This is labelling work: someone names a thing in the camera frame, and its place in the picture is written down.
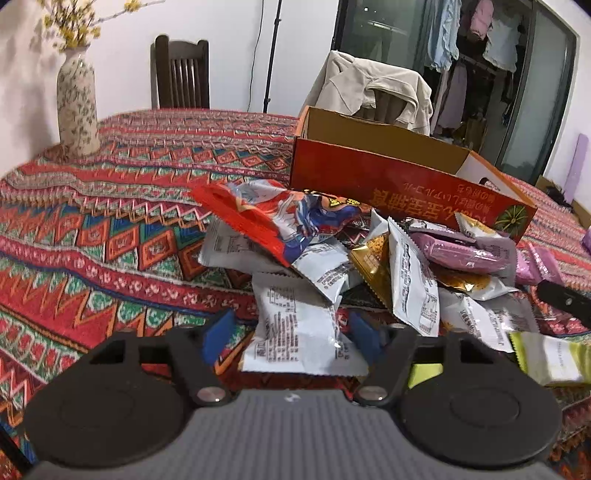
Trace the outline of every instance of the black cable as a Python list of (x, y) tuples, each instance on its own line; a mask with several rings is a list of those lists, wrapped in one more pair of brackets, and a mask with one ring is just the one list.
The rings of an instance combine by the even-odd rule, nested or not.
[(256, 48), (258, 47), (258, 42), (261, 39), (261, 32), (262, 32), (262, 16), (265, 13), (265, 0), (261, 0), (261, 23), (259, 25), (259, 34), (256, 38), (255, 43), (255, 51), (252, 54), (252, 68), (251, 68), (251, 85), (248, 88), (248, 108), (246, 109), (247, 112), (251, 111), (251, 101), (252, 101), (252, 79), (254, 78), (255, 74), (255, 61), (256, 61)]

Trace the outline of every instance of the orange box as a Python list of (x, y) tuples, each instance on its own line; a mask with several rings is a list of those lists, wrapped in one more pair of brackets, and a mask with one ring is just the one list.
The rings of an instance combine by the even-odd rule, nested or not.
[[(498, 192), (484, 186), (490, 181)], [(369, 203), (384, 215), (458, 229), (463, 212), (519, 241), (536, 207), (467, 148), (394, 125), (307, 108), (298, 125), (290, 187)]]

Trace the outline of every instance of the glass door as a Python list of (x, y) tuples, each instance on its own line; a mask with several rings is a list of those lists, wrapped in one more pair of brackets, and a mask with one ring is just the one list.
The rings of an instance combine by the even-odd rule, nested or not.
[(342, 0), (333, 49), (421, 72), (421, 29), (429, 2)]
[(576, 36), (534, 2), (524, 77), (497, 168), (535, 184), (543, 173), (566, 107)]

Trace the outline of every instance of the white snack packet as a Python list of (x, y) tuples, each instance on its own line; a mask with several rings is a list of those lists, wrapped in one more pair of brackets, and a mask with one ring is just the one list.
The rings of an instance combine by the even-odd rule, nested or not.
[(253, 273), (259, 323), (241, 370), (353, 377), (368, 364), (343, 335), (333, 306), (307, 280)]
[(331, 303), (336, 303), (344, 288), (351, 288), (350, 279), (355, 281), (356, 270), (349, 260), (349, 251), (336, 238), (309, 245), (291, 267), (310, 280)]
[(507, 332), (540, 332), (534, 312), (531, 310), (531, 303), (525, 298), (504, 295), (483, 301), (481, 305), (487, 310), (495, 312), (502, 323), (503, 330)]
[(423, 336), (439, 332), (437, 281), (427, 259), (408, 235), (388, 219), (392, 313)]
[(285, 267), (218, 217), (212, 217), (198, 262), (205, 267), (232, 268), (243, 273), (287, 273)]
[(461, 233), (474, 238), (478, 248), (508, 262), (505, 268), (494, 275), (502, 278), (504, 284), (513, 287), (517, 271), (517, 246), (515, 242), (463, 213), (456, 212), (456, 220)]
[(500, 278), (490, 276), (488, 282), (484, 287), (474, 286), (470, 291), (467, 292), (474, 300), (487, 301), (498, 297), (501, 297), (507, 293), (519, 291), (518, 288), (508, 287), (505, 285)]
[(403, 221), (406, 225), (408, 225), (409, 233), (421, 232), (433, 235), (445, 234), (447, 238), (455, 238), (458, 240), (464, 240), (467, 236), (465, 234), (459, 234), (455, 230), (452, 230), (451, 228), (446, 227), (445, 225), (429, 222), (427, 220), (419, 220), (417, 218), (407, 217)]
[(369, 220), (369, 233), (365, 237), (362, 244), (366, 244), (372, 238), (388, 233), (388, 221), (382, 217), (375, 208), (371, 209), (371, 217)]
[(441, 321), (448, 330), (465, 330), (494, 350), (513, 352), (502, 321), (493, 310), (468, 295), (445, 288), (439, 289), (439, 302)]

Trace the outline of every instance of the floral vase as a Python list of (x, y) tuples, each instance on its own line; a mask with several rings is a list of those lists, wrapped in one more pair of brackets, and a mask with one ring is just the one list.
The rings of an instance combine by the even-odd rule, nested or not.
[(66, 49), (66, 61), (57, 75), (57, 122), (66, 159), (89, 155), (100, 148), (95, 70), (85, 58), (87, 49)]

